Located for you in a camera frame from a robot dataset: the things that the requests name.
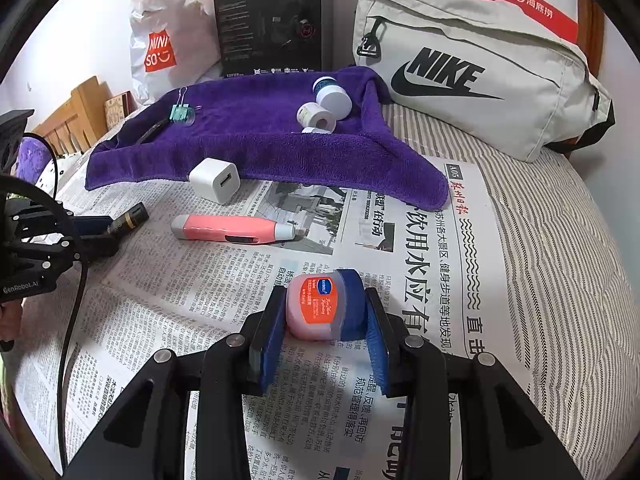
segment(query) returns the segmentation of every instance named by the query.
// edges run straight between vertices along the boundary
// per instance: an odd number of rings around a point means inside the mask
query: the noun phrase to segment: nike bag
[[[194,84],[220,59],[214,19],[198,0],[131,2],[131,75],[140,104]]]
[[[504,1],[359,0],[353,52],[398,104],[519,160],[594,144],[615,122],[580,49]]]

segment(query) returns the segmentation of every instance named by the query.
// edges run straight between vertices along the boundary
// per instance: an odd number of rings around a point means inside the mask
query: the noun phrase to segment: newspaper
[[[90,269],[66,372],[69,457],[154,351],[207,349],[263,309],[274,285],[301,273],[354,268],[411,333],[456,355],[490,351],[519,378],[500,237],[482,175],[473,164],[429,160],[449,181],[450,200],[437,212],[365,190],[285,182],[245,180],[225,206],[165,180],[87,192],[86,167],[78,170],[59,194],[66,208],[116,217],[142,201],[150,219],[116,256]],[[262,216],[295,225],[301,236],[270,246],[177,240],[170,223],[185,213]],[[56,374],[78,277],[70,269],[56,291],[26,301],[23,334],[8,359],[18,403],[58,470]],[[366,343],[286,336],[281,360],[267,396],[243,399],[252,478],[395,478],[405,399],[380,394]],[[196,478],[197,405],[195,393],[187,479]],[[451,477],[458,478],[455,396],[449,415]]]

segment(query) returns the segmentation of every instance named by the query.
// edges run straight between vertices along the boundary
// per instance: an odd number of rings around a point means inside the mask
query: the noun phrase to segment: black box
[[[214,0],[226,77],[329,71],[333,0]]]

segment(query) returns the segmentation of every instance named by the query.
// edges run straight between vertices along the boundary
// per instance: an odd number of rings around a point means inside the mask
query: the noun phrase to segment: silver screw
[[[422,339],[419,335],[408,335],[404,338],[404,344],[409,348],[420,348],[424,345],[424,339]]]
[[[233,347],[242,346],[246,339],[242,334],[232,334],[226,337],[226,344]]]
[[[495,357],[493,354],[489,354],[489,352],[482,352],[478,354],[478,362],[484,366],[493,366],[495,365]]]
[[[171,351],[167,350],[166,348],[163,348],[162,350],[158,350],[154,354],[154,361],[156,363],[162,364],[167,362],[169,359],[171,359]]]

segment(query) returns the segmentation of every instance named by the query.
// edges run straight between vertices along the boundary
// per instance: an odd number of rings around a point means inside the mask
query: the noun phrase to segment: finger
[[[20,335],[22,322],[22,304],[20,301],[10,301],[2,305],[0,318],[0,340],[12,341]]]

